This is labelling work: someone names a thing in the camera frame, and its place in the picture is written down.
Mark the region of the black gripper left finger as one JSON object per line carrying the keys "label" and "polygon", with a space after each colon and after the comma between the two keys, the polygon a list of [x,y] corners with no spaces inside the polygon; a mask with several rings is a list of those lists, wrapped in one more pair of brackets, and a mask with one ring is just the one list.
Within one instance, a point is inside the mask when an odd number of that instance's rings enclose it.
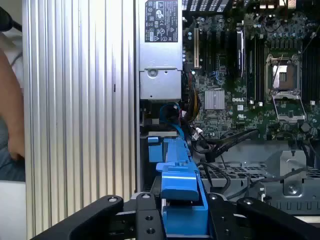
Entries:
{"label": "black gripper left finger", "polygon": [[164,240],[155,196],[140,193],[127,202],[106,195],[34,236],[35,240]]}

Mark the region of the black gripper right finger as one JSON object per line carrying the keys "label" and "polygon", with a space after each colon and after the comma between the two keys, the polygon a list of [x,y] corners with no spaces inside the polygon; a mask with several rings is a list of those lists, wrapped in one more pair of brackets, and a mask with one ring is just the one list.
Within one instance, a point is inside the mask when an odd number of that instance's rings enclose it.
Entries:
{"label": "black gripper right finger", "polygon": [[252,197],[235,204],[207,195],[213,240],[318,240],[320,229]]}

